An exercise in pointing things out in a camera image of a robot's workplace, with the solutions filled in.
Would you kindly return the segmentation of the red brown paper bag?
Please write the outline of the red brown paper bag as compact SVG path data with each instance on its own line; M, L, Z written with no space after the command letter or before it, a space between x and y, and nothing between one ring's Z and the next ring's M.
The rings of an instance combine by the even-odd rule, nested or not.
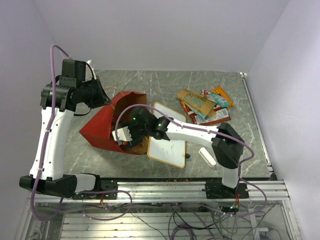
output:
M116 87L108 86L105 89L114 89L117 94L112 98L110 105L100 109L79 131L79 133L95 148L131 154L143 155L148 150L149 140L133 148L121 148L112 136L116 121L121 112L134 104L147 104L147 95L136 91L121 91Z

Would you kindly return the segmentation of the brown teal chips bag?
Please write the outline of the brown teal chips bag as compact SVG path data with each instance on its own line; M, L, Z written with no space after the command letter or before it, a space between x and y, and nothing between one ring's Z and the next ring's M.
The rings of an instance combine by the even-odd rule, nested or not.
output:
M215 103L205 99L194 91L183 89L177 93L177 98L194 109L203 119L216 115L214 111Z

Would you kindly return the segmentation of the teal snack bar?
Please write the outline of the teal snack bar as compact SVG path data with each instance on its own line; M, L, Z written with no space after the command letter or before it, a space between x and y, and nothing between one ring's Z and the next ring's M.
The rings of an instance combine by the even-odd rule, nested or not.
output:
M215 103L216 105L219 105L223 108L227 108L230 106L229 102L223 97L220 96L219 94L216 94L212 91L208 90L200 90L201 95L203 95L207 100Z

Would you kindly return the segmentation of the red Doritos bag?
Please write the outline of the red Doritos bag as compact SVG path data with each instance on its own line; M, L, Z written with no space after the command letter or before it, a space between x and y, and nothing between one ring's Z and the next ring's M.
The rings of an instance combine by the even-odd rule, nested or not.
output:
M214 107L214 116L206 116L202 118L195 110L190 108L184 101L179 100L180 105L182 106L185 113L189 116L191 122L196 125L202 126L211 126L217 125L223 122L227 122L231 120L229 112L225 107Z

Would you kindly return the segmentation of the orange honey snack bag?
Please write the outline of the orange honey snack bag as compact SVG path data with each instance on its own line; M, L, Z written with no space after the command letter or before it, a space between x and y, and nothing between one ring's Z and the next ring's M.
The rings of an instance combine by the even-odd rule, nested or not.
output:
M234 103L231 100L231 98L227 95L227 93L225 92L225 90L223 89L223 87L221 85L218 85L218 87L216 88L212 88L210 89L210 91L216 95L219 95L219 105L223 108L231 108L234 107Z

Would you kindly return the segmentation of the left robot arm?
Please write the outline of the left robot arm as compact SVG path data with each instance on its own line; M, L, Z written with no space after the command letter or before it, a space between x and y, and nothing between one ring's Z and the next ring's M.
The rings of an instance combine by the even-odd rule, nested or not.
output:
M88 62L64 59L61 74L41 91L41 133L29 174L19 186L38 194L71 198L85 192L96 199L102 193L100 177L92 173L65 174L63 161L67 133L78 104L90 110L111 104Z

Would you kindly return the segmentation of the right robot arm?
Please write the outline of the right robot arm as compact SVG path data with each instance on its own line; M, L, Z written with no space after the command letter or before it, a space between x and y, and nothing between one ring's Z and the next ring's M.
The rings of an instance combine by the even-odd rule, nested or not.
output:
M240 157L244 141L228 123L218 127L186 123L168 116L156 117L145 107L136 106L130 113L129 132L134 141L140 137L156 140L185 141L211 147L223 168L221 194L226 198L238 192Z

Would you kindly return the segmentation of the yellow framed whiteboard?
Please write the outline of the yellow framed whiteboard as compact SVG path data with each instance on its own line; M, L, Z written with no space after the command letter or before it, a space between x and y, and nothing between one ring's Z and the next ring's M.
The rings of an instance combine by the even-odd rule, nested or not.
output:
M153 107L178 121L186 122L187 120L183 114L159 102L155 102ZM147 156L150 159L182 169L185 167L186 161L186 142L182 140L156 140L150 136Z

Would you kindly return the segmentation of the white whiteboard eraser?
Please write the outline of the white whiteboard eraser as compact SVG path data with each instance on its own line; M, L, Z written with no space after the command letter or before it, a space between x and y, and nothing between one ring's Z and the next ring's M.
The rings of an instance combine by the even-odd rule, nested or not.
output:
M201 147L198 153L210 168L214 168L216 166L217 164L216 160L211 156L211 154L204 147Z

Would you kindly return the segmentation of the aluminium mounting rail frame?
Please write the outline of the aluminium mounting rail frame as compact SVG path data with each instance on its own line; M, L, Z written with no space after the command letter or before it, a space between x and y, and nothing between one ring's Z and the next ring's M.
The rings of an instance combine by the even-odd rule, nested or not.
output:
M230 124L255 153L242 166L249 182L235 216L220 213L233 198L213 195L222 176L220 166L209 167L199 146L186 144L190 158L183 168L146 155L128 155L96 148L80 134L93 117L75 117L66 138L64 171L100 175L106 196L79 195L65 199L50 221L23 216L21 240L300 240L302 234L285 182L274 174L242 72L99 70L110 97L118 91L146 94L180 115L176 97L182 89L195 92L222 87L234 102Z

